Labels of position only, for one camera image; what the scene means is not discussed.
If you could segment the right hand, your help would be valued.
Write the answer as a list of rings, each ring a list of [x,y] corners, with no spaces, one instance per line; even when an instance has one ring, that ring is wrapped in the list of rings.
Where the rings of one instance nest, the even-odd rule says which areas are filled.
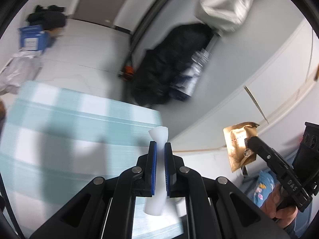
[[[276,218],[277,224],[281,228],[285,228],[296,218],[298,209],[296,206],[289,206],[284,209],[277,210],[277,206],[281,201],[281,185],[278,183],[274,190],[268,195],[260,209],[271,219]]]

